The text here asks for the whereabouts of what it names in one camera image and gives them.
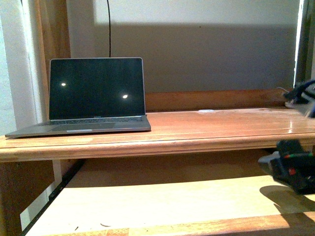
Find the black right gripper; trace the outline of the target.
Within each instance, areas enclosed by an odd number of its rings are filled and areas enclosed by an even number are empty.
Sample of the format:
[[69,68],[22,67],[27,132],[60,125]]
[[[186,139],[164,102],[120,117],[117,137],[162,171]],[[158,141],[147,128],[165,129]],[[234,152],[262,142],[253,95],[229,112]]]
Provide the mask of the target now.
[[305,151],[298,140],[277,142],[277,150],[259,158],[258,164],[274,181],[297,194],[315,193],[315,155]]

